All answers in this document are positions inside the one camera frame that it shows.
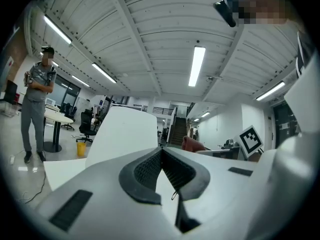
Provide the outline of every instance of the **table leg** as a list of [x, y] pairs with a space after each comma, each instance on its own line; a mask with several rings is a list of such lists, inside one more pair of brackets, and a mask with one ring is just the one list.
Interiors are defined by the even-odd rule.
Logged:
[[59, 152], [59, 134], [60, 134], [60, 127], [61, 123], [57, 123], [57, 128], [56, 128], [56, 138], [55, 138], [55, 152]]
[[55, 121], [54, 122], [54, 129], [53, 129], [53, 144], [56, 144], [56, 134], [57, 134], [57, 126], [58, 126], [58, 122]]

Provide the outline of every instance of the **camera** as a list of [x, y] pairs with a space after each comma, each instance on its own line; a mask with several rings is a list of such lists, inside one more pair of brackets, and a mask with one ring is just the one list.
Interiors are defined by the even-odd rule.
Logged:
[[24, 78], [24, 86], [28, 86], [29, 84], [32, 83], [32, 76], [31, 74], [27, 74], [26, 77]]

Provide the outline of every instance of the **gray t-shirt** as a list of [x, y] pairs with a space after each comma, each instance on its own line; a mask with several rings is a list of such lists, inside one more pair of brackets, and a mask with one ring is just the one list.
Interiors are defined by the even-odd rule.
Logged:
[[[55, 74], [48, 75], [48, 72], [51, 71], [52, 66], [43, 66], [42, 63], [36, 63], [35, 66], [33, 66], [30, 69], [31, 73], [31, 79], [32, 81], [36, 81], [37, 83], [43, 85], [43, 86], [49, 86], [50, 83], [54, 83], [57, 77], [57, 71], [54, 68], [53, 71], [56, 72]], [[26, 89], [25, 96], [34, 102], [43, 102], [46, 100], [47, 93], [40, 90], [40, 89], [33, 89], [28, 87]]]

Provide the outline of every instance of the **gray pants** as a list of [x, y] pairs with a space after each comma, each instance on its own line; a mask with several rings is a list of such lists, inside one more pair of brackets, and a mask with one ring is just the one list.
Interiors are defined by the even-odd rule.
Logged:
[[45, 102], [31, 101], [25, 96], [22, 102], [21, 111], [21, 133], [25, 151], [31, 151], [29, 140], [31, 120], [35, 130], [36, 151], [44, 151], [44, 117]]

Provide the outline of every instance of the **person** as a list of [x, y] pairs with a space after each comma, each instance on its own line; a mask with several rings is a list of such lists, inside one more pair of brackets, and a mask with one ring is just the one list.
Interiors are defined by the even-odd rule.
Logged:
[[56, 69], [51, 65], [55, 50], [52, 47], [43, 47], [42, 49], [42, 61], [36, 63], [30, 71], [24, 74], [25, 78], [27, 75], [31, 75], [32, 81], [27, 85], [21, 110], [21, 134], [25, 150], [25, 163], [29, 163], [32, 156], [29, 139], [31, 120], [35, 130], [37, 154], [42, 162], [46, 160], [43, 154], [45, 100], [47, 93], [52, 93], [54, 90]]
[[304, 24], [289, 0], [227, 0], [235, 17], [249, 24], [284, 24], [288, 20], [298, 28], [296, 75], [299, 78], [315, 52]]

